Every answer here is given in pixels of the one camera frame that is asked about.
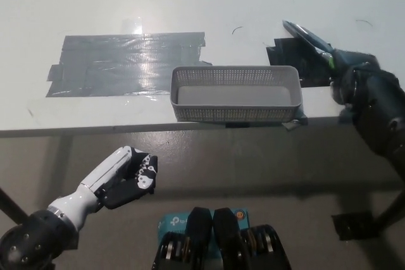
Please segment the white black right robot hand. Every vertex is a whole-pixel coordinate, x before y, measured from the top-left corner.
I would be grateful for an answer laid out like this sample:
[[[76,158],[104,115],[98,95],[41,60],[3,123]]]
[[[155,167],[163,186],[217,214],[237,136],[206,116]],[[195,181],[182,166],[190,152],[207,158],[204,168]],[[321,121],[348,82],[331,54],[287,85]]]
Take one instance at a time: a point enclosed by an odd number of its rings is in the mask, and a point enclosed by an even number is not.
[[[398,78],[391,72],[381,69],[376,56],[368,53],[332,51],[332,82],[333,100],[340,105],[355,104],[367,94],[367,80],[380,77],[399,87]]]

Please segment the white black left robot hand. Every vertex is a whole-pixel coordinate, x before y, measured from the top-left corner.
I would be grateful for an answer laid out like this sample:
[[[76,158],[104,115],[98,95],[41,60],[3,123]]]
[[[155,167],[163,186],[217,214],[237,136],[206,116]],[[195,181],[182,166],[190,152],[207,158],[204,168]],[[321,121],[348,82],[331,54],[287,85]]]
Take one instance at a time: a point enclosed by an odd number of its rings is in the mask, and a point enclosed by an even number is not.
[[[54,200],[47,210],[79,232],[89,214],[154,193],[157,175],[157,156],[126,145],[96,166],[76,191]]]

